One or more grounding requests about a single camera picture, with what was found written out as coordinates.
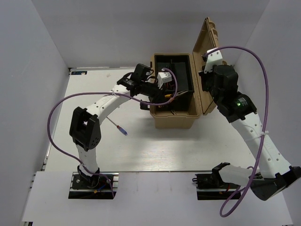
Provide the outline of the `orange handled tool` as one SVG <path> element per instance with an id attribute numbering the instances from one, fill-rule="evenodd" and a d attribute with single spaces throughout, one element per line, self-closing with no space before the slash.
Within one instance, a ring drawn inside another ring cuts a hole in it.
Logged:
<path id="1" fill-rule="evenodd" d="M 187 92 L 188 91 L 180 91 L 180 92 L 177 92 L 176 94 L 167 94 L 167 95 L 165 95 L 165 99 L 174 99 L 179 96 L 182 96 L 183 94 L 186 94 Z"/>

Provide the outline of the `tan plastic toolbox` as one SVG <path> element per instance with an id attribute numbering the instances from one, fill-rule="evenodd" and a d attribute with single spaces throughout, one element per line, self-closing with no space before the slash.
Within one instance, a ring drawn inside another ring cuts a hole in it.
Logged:
<path id="1" fill-rule="evenodd" d="M 211 113 L 216 107 L 213 99 L 208 92 L 202 90 L 201 77 L 199 72 L 205 68 L 205 62 L 202 59 L 208 50 L 217 48 L 218 32 L 215 28 L 215 23 L 210 18 L 205 18 L 191 54 L 188 53 L 155 53 L 162 55 L 184 55 L 190 56 L 190 66 L 192 72 L 192 80 L 194 85 L 194 93 L 186 93 L 175 98 L 171 103 L 165 106 L 145 106 L 140 105 L 143 110 L 148 110 L 155 120 L 157 129 L 189 129 L 194 121 L 201 115 Z M 157 75 L 154 67 L 154 55 L 151 58 L 151 68 L 154 70 L 154 75 Z M 165 84 L 165 95 L 173 94 L 174 90 L 178 89 L 178 83 L 171 81 Z M 171 110 L 175 110 L 177 115 L 172 115 Z"/>

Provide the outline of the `blue red screwdriver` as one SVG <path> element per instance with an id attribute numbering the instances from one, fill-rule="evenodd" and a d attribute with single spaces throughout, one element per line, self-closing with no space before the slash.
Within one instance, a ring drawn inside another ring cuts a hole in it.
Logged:
<path id="1" fill-rule="evenodd" d="M 106 117 L 123 135 L 127 136 L 128 133 L 120 127 L 118 124 L 116 124 L 114 121 L 112 121 L 109 117 Z"/>

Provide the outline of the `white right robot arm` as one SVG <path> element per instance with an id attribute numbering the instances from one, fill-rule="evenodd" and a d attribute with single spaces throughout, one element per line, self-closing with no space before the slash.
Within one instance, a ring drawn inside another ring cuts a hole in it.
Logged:
<path id="1" fill-rule="evenodd" d="M 212 169 L 216 187 L 228 183 L 250 185 L 252 192 L 263 201 L 291 186 L 301 177 L 301 168 L 292 166 L 279 152 L 266 131 L 249 96 L 238 91 L 238 74 L 229 65 L 215 65 L 199 72 L 202 90 L 208 92 L 219 112 L 240 134 L 255 157 L 255 173 L 230 163 Z"/>

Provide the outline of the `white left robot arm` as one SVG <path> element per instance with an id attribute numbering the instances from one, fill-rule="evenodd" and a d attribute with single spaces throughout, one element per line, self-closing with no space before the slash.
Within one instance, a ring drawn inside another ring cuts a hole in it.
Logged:
<path id="1" fill-rule="evenodd" d="M 99 184 L 96 147 L 101 140 L 100 125 L 104 119 L 125 102 L 137 100 L 137 95 L 148 97 L 147 102 L 138 100 L 145 106 L 165 106 L 174 99 L 165 97 L 164 93 L 165 84 L 176 81 L 174 73 L 163 68 L 155 81 L 150 82 L 151 71 L 150 67 L 138 64 L 133 72 L 121 77 L 109 92 L 103 92 L 98 101 L 73 111 L 69 134 L 79 153 L 78 172 L 88 187 L 94 188 Z"/>

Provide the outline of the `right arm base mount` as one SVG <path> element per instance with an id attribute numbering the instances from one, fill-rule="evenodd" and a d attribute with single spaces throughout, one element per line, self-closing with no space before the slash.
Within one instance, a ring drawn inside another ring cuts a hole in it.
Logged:
<path id="1" fill-rule="evenodd" d="M 234 194 L 238 185 L 223 182 L 219 174 L 219 171 L 228 165 L 230 163 L 222 162 L 210 173 L 195 174 L 192 183 L 196 186 L 198 201 L 226 200 L 229 197 L 232 200 L 238 200 L 241 197 L 241 192 Z"/>

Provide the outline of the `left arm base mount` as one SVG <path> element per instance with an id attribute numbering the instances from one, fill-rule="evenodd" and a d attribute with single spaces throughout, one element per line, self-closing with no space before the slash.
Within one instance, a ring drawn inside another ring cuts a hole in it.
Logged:
<path id="1" fill-rule="evenodd" d="M 79 173 L 73 172 L 69 189 L 68 199 L 83 200 L 112 200 L 111 186 L 116 195 L 119 183 L 119 173 L 105 173 L 106 179 L 100 176 L 93 185 L 88 185 L 87 181 Z"/>

